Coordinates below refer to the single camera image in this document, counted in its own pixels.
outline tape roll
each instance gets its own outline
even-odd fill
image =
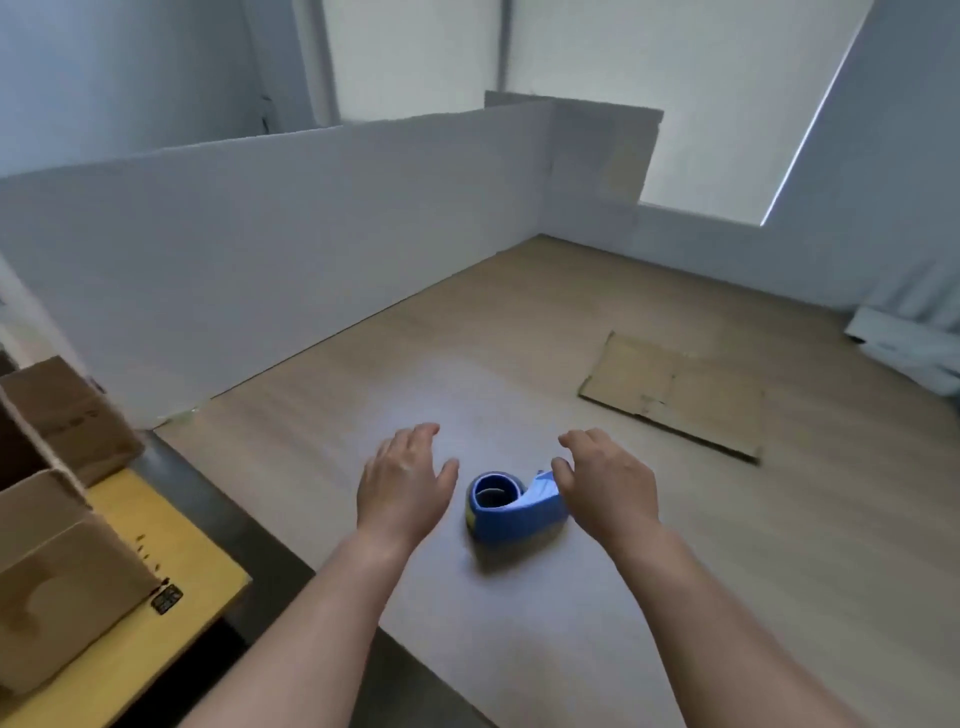
[[[467,490],[467,528],[482,544],[524,539],[566,517],[550,471],[537,473],[529,488],[509,473],[483,473]]]

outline box flap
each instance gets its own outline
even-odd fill
[[[59,471],[41,471],[0,492],[0,570],[89,512],[83,497]]]
[[[95,514],[0,572],[0,686],[56,674],[143,601],[156,578]]]
[[[0,377],[0,389],[85,486],[117,472],[143,451],[107,399],[59,356]]]

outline right hand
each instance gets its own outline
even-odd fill
[[[653,471],[602,429],[572,429],[559,438],[573,455],[550,463],[574,521],[608,553],[646,541],[660,526]]]

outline black label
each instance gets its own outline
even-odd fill
[[[170,584],[166,589],[151,599],[150,604],[156,609],[157,614],[163,615],[166,614],[174,604],[179,602],[182,596],[183,592],[173,584]]]

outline brown cardboard box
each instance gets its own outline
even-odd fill
[[[56,674],[157,583],[56,467],[78,467],[90,485],[139,442],[100,394],[48,361],[0,378],[0,687],[14,693]]]
[[[107,398],[59,356],[0,376],[0,391],[28,437],[35,435],[38,449],[52,451],[84,486],[116,473],[143,451]]]

